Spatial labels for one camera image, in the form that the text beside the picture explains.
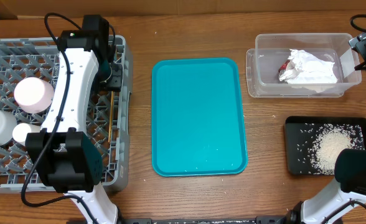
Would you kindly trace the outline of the wooden chopstick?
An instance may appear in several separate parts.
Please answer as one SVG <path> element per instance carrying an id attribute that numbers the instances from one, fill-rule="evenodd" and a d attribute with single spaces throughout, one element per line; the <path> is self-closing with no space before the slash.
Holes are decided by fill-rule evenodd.
<path id="1" fill-rule="evenodd" d="M 113 126 L 113 110 L 114 110 L 114 98 L 115 93 L 111 91 L 111 97 L 110 97 L 110 115 L 109 115 L 109 127 L 108 127 L 108 142 L 111 143 L 112 138 L 112 126 Z"/>

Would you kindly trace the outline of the white napkin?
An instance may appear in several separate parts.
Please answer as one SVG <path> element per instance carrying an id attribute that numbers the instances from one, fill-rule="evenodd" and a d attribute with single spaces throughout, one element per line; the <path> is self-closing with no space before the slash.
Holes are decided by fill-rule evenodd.
<path id="1" fill-rule="evenodd" d="M 295 88 L 306 88 L 321 93 L 336 84 L 337 77 L 334 74 L 334 62 L 318 59 L 305 50 L 291 49 L 290 60 L 286 71 L 283 73 L 283 81 Z"/>

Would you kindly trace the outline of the red snack wrapper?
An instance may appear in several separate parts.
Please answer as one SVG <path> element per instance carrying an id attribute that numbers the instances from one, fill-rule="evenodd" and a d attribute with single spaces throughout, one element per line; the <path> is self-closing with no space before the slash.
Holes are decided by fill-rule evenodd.
<path id="1" fill-rule="evenodd" d="M 282 66 L 280 66 L 279 70 L 278 70 L 278 77 L 279 77 L 279 81 L 283 81 L 283 73 L 286 71 L 286 68 L 289 64 L 290 60 L 285 61 L 284 64 L 282 64 Z"/>

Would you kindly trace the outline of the pile of rice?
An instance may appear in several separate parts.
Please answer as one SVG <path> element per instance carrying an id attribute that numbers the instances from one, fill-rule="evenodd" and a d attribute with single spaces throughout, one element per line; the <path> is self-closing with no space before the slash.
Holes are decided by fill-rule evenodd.
<path id="1" fill-rule="evenodd" d="M 294 149 L 299 154 L 295 161 L 300 174 L 333 175 L 344 149 L 365 149 L 362 128 L 358 124 L 305 123 L 299 126 Z"/>

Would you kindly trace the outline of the white cup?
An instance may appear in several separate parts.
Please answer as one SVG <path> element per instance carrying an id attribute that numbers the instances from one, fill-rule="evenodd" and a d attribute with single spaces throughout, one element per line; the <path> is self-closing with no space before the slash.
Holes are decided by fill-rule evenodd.
<path id="1" fill-rule="evenodd" d="M 20 123 L 14 127 L 12 131 L 12 138 L 15 142 L 19 143 L 22 146 L 26 145 L 26 137 L 29 133 L 38 133 L 40 131 L 40 126 L 28 124 L 28 123 Z"/>

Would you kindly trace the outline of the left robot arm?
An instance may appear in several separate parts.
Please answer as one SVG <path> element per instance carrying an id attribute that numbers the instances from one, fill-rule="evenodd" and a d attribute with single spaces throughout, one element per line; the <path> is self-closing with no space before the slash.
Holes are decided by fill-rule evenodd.
<path id="1" fill-rule="evenodd" d="M 41 207 L 70 199 L 87 223 L 124 223 L 101 183 L 103 159 L 87 136 L 87 107 L 92 90 L 110 90 L 118 67 L 114 63 L 115 30 L 101 15 L 85 15 L 82 25 L 53 40 L 59 50 L 59 73 L 49 112 L 38 133 L 26 137 L 33 163 L 21 189 L 22 203 Z M 61 196 L 44 202 L 26 199 L 34 173 Z"/>

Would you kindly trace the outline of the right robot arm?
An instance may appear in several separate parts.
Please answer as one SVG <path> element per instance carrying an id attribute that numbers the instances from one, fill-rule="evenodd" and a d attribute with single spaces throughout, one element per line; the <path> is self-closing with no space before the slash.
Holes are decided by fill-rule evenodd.
<path id="1" fill-rule="evenodd" d="M 366 29 L 354 28 L 362 33 L 349 45 L 364 60 L 355 69 L 366 71 Z M 366 209 L 366 149 L 344 149 L 338 155 L 333 180 L 276 223 L 334 223 L 356 206 Z"/>

